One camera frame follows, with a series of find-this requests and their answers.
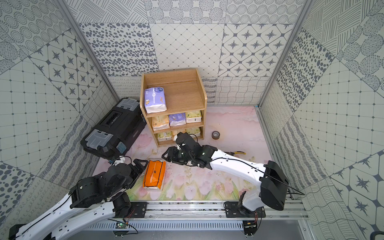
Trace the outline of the orange tissue pack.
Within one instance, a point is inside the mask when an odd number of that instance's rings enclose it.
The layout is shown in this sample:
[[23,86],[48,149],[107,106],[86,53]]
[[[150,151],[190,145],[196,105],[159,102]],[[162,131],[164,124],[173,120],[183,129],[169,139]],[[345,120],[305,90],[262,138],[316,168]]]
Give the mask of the orange tissue pack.
[[143,188],[161,190],[164,185],[166,169],[167,164],[164,161],[149,161],[143,180]]

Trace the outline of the small purple tissue pack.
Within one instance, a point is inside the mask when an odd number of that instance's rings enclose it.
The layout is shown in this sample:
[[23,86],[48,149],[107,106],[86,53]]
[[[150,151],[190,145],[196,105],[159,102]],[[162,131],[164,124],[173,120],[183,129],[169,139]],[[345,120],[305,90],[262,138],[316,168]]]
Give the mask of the small purple tissue pack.
[[182,126],[186,123],[186,113],[169,115],[169,124],[171,127]]

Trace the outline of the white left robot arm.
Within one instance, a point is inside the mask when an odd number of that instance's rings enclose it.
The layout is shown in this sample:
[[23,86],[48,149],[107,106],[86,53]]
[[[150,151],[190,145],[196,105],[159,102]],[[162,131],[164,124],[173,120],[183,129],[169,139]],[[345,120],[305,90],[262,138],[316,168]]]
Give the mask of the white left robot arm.
[[9,230],[10,240],[65,240],[100,221],[143,218],[147,203],[132,203],[126,193],[146,171],[147,160],[112,165],[106,172],[79,180],[56,205],[28,224]]

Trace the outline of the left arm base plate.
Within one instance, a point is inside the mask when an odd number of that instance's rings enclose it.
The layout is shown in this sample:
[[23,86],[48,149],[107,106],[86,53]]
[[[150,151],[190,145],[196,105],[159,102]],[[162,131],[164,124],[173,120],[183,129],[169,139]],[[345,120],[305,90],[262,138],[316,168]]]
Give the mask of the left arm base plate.
[[131,202],[129,209],[123,210],[122,216],[119,218],[129,219],[144,219],[147,211],[148,202]]

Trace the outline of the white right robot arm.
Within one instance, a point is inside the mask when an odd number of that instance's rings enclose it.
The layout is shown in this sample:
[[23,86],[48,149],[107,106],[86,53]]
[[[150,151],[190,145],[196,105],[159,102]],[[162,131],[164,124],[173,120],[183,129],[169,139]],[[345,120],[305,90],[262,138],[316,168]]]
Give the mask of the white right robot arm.
[[177,135],[176,146],[169,147],[162,159],[178,165],[226,172],[248,181],[254,187],[240,197],[240,205],[249,211],[263,206],[277,211],[284,209],[289,181],[276,162],[249,162],[216,147],[201,146],[187,133]]

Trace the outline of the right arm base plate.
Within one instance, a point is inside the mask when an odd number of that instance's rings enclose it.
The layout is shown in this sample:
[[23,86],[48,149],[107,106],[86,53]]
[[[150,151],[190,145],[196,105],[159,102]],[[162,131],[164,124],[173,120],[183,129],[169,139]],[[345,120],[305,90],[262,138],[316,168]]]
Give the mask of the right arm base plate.
[[250,211],[243,206],[239,205],[239,202],[226,201],[224,202],[224,209],[227,218],[265,218],[266,213],[263,207]]

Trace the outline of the yellow-orange tissue pack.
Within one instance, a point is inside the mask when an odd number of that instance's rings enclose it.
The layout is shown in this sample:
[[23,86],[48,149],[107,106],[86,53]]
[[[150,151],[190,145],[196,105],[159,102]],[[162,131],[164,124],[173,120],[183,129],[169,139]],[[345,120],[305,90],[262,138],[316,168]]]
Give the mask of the yellow-orange tissue pack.
[[153,131],[160,131],[170,128],[169,116],[161,115],[152,118]]

